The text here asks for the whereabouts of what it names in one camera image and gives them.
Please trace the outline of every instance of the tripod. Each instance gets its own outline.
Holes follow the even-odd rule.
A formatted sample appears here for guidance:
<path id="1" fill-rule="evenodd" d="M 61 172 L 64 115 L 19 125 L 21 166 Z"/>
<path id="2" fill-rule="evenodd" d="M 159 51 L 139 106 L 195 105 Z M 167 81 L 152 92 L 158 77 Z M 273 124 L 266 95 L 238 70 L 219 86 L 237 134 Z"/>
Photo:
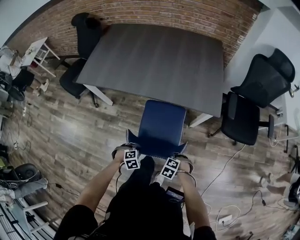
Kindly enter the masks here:
<path id="1" fill-rule="evenodd" d="M 289 155 L 289 158 L 293 159 L 295 164 L 292 167 L 292 170 L 290 173 L 292 173 L 295 170 L 295 173 L 299 173 L 300 171 L 300 157 L 299 157 L 299 152 L 298 152 L 298 146 L 294 145 L 294 148 L 296 148 L 296 157 L 292 157 L 291 154 Z"/>

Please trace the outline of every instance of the hand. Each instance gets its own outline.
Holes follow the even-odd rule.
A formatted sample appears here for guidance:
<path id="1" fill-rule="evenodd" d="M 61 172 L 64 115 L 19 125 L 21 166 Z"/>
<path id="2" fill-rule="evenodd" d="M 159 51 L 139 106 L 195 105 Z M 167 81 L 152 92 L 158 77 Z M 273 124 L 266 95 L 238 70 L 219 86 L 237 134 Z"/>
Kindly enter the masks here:
<path id="1" fill-rule="evenodd" d="M 187 162 L 185 162 L 185 161 L 180 161 L 180 165 L 179 165 L 178 170 L 180 170 L 180 171 L 185 171 L 185 172 L 188 172 L 188 173 L 189 173 L 189 170 L 190 170 L 190 165 L 189 165 L 189 163 L 187 163 Z"/>
<path id="2" fill-rule="evenodd" d="M 124 150 L 118 150 L 113 160 L 121 164 L 124 161 Z"/>

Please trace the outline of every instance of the person wearing white shirt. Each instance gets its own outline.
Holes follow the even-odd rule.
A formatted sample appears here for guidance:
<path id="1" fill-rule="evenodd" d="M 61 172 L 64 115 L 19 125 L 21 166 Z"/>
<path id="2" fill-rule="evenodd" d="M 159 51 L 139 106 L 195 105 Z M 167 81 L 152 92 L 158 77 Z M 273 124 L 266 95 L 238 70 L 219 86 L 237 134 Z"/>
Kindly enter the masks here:
<path id="1" fill-rule="evenodd" d="M 42 84 L 33 73 L 19 67 L 21 58 L 17 54 L 12 56 L 3 50 L 5 48 L 0 50 L 0 71 L 12 76 L 14 86 L 21 91 L 33 92 L 37 96 L 39 96 L 40 90 L 47 91 L 49 79 Z"/>

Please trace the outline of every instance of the brick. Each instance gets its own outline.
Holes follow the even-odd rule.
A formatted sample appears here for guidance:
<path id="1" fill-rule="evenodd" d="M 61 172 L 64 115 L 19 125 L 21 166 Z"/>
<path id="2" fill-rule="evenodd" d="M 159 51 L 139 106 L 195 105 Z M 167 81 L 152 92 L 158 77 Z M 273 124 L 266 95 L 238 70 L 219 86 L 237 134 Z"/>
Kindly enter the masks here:
<path id="1" fill-rule="evenodd" d="M 63 0 L 24 26 L 8 45 L 24 53 L 31 42 L 48 36 L 58 54 L 77 54 L 70 22 L 75 14 L 89 12 L 102 25 L 156 24 L 216 38 L 223 42 L 227 64 L 261 7 L 258 0 Z"/>

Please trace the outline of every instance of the left forearm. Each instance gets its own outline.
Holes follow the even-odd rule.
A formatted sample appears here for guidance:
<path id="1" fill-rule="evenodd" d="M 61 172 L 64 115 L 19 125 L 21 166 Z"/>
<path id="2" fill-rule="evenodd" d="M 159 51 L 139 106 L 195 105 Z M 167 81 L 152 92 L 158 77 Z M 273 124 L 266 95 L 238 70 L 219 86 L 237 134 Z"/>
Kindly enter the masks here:
<path id="1" fill-rule="evenodd" d="M 104 170 L 99 172 L 81 192 L 76 205 L 85 205 L 95 212 L 119 166 L 120 162 L 112 161 Z"/>

